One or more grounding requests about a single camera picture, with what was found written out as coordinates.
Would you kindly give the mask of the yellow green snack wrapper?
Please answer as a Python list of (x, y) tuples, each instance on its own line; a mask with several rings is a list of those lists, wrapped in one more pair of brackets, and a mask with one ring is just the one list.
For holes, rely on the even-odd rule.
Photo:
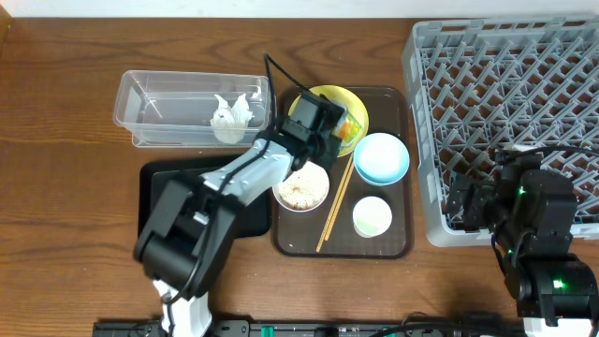
[(336, 124), (333, 134), (344, 143), (351, 143), (353, 139), (361, 132), (362, 125), (348, 111), (346, 111)]

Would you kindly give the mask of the yellow plate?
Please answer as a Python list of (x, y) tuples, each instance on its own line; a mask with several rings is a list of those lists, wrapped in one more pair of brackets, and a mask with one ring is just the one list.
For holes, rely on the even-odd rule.
[[(324, 95), (334, 104), (340, 106), (345, 111), (350, 112), (360, 122), (362, 125), (361, 132), (353, 139), (351, 143), (344, 143), (342, 141), (341, 150), (339, 151), (337, 158), (350, 154), (357, 146), (358, 141), (366, 135), (366, 132), (369, 128), (369, 116), (365, 104), (358, 98), (356, 94), (348, 89), (335, 85), (321, 85), (310, 90), (301, 89), (299, 91), (298, 97), (291, 104), (286, 116), (291, 114), (291, 109), (296, 106), (300, 94), (304, 91), (310, 91), (315, 95)], [(276, 139), (277, 143), (279, 143), (279, 137), (280, 134), (278, 132)]]

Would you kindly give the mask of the white rice bowl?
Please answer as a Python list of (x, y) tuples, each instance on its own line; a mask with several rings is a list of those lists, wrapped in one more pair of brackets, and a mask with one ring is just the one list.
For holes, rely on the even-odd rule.
[(327, 172), (313, 162), (291, 173), (282, 183), (272, 188), (277, 201), (294, 212), (308, 212), (317, 208), (329, 193)]

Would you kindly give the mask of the light blue bowl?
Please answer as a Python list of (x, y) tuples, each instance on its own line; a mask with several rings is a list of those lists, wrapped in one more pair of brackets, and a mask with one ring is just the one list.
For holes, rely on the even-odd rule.
[(353, 159), (360, 178), (374, 186), (397, 183), (410, 167), (406, 145), (388, 133), (373, 133), (364, 137), (355, 148)]

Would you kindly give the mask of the white napkin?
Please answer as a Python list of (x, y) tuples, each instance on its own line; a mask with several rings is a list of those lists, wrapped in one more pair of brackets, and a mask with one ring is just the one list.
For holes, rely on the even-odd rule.
[(239, 143), (254, 114), (250, 110), (246, 94), (240, 95), (232, 107), (220, 95), (215, 94), (218, 107), (210, 119), (216, 138), (226, 144)]

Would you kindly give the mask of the white green cup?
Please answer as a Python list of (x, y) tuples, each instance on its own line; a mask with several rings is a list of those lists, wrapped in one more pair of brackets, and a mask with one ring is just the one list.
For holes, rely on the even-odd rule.
[(384, 234), (392, 222), (392, 210), (379, 197), (365, 197), (357, 202), (352, 211), (354, 229), (362, 238)]

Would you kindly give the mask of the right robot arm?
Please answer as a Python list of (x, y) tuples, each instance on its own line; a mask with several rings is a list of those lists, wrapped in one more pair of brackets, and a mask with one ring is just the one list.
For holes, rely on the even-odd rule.
[(577, 211), (573, 183), (541, 166), (538, 153), (500, 155), (497, 179), (455, 174), (450, 215), (491, 234), (504, 284), (529, 336), (595, 336), (598, 283), (571, 253)]

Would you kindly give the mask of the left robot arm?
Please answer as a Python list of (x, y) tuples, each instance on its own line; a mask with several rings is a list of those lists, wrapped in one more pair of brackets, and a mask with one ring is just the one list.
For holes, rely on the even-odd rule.
[(202, 336), (212, 323), (208, 292), (237, 237), (237, 217), (265, 191), (312, 161), (330, 169), (348, 111), (305, 91), (292, 114), (259, 132), (227, 165), (169, 180), (150, 212), (133, 256), (153, 279), (168, 336)]

